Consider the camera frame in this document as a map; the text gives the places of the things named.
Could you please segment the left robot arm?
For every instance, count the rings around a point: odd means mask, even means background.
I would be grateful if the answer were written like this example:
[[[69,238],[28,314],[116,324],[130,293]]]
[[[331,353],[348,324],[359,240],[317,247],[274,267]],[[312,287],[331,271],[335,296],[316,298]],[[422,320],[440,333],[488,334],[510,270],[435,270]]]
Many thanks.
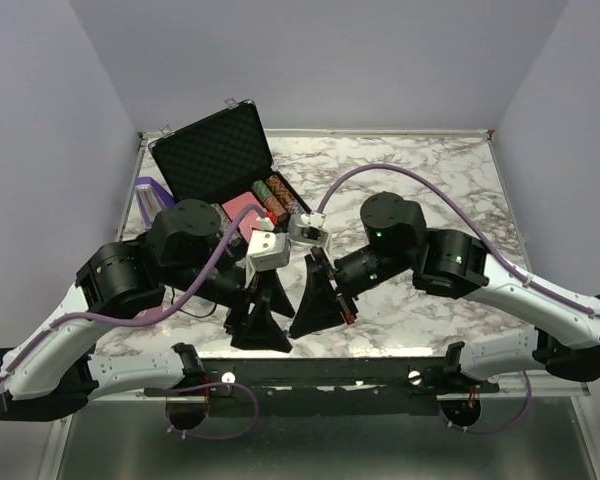
[[[121,358],[95,352],[116,327],[148,327],[172,316],[174,309],[162,305],[167,288],[183,300],[225,306],[235,347],[289,351],[275,316],[294,310],[277,273],[248,277],[227,254],[230,235],[211,205],[190,199],[161,211],[138,237],[102,246],[38,329],[20,345],[0,348],[0,420],[47,422],[113,393],[189,395],[206,387],[208,374],[189,344]]]

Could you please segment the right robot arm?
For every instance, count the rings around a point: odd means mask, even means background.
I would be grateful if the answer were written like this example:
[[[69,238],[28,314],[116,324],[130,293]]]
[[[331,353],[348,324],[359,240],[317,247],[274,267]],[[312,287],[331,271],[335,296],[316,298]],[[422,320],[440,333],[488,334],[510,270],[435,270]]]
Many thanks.
[[[426,382],[460,392],[474,382],[518,371],[544,370],[570,381],[600,378],[600,295],[587,297],[499,260],[478,238],[429,228],[420,205],[382,192],[360,208],[366,246],[334,261],[320,247],[305,257],[307,280],[289,334],[352,324],[357,297],[406,271],[428,295],[494,307],[529,324],[518,334],[448,346]]]

